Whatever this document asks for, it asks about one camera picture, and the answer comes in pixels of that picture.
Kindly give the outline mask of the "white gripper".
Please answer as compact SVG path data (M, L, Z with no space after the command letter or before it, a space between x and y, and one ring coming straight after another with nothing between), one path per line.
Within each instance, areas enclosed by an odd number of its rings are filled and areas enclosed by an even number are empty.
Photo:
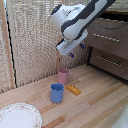
M75 48L82 40L84 40L88 35L87 30L84 30L82 33L82 36L79 39L73 40L72 42L66 41L65 39L62 39L56 46L56 49L61 53L62 56L65 56L68 54L73 48ZM85 49L85 45L80 43L80 47L82 49ZM69 56L71 58L74 58L73 53L69 53Z

